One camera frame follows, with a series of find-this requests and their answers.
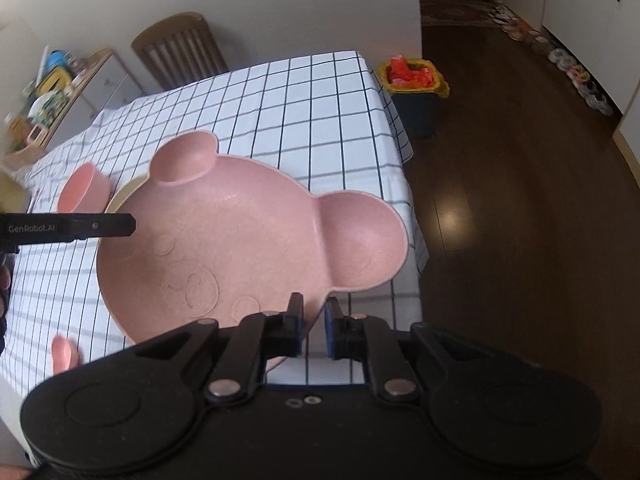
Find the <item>table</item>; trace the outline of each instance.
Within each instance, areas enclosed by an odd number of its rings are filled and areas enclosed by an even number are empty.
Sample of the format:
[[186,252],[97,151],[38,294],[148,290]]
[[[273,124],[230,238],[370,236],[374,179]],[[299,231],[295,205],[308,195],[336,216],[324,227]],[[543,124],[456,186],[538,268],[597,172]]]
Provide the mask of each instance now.
[[[119,189],[162,143],[202,128],[220,153],[250,156],[294,177],[311,192],[357,189],[389,202],[407,227],[410,250],[388,283],[339,294],[345,313],[365,312],[408,330],[421,320],[418,274],[428,258],[402,164],[413,151],[391,99],[360,54],[335,52],[252,66],[102,111],[94,124],[38,161],[25,180],[33,211],[55,210],[65,181],[92,161]],[[0,375],[20,396],[50,375],[50,341],[79,343],[84,361],[129,342],[111,320],[95,273],[97,240],[25,246],[17,257]],[[357,363],[331,362],[323,316],[304,355],[269,373],[289,384],[362,382]]]

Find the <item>wooden floor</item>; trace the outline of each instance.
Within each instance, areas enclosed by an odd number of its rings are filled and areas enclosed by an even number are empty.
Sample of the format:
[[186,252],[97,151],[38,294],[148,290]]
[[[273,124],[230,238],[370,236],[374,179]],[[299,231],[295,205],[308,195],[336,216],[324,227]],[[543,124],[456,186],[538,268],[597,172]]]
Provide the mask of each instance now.
[[451,86],[407,178],[431,259],[427,322],[590,384],[591,464],[640,477],[640,189],[592,111],[499,29],[423,28]]

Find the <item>beige plate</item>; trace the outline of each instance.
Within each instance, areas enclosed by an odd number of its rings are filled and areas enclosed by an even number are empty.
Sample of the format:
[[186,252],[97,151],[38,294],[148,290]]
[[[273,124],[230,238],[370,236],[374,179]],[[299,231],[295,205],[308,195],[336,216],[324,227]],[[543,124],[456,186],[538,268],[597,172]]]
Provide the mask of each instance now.
[[148,179],[148,175],[140,175],[129,180],[124,186],[122,186],[118,192],[113,195],[113,198],[109,202],[105,213],[115,213],[120,209],[120,206],[124,204],[124,201],[129,198],[132,193],[142,186]]

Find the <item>trash can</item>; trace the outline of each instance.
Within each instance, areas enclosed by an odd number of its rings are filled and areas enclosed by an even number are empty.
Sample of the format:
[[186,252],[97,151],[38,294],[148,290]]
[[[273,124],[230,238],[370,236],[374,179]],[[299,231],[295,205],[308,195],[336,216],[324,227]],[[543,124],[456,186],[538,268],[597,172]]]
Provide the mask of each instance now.
[[431,61],[407,59],[411,70],[428,68],[433,74],[434,83],[428,88],[400,88],[389,82],[391,62],[378,67],[376,75],[380,84],[389,92],[400,114],[404,129],[410,137],[428,139],[435,134],[436,110],[438,99],[449,97],[449,84]]

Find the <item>baseboard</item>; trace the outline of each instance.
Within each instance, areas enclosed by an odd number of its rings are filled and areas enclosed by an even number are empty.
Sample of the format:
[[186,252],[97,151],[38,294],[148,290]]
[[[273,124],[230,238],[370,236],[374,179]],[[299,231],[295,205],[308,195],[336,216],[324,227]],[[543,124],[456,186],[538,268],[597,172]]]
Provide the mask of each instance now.
[[636,159],[634,152],[631,151],[631,148],[626,143],[626,139],[620,130],[613,132],[613,141],[616,143],[616,146],[620,150],[620,153],[622,153],[622,156],[625,157],[631,173],[633,173],[638,186],[640,186],[640,162]]

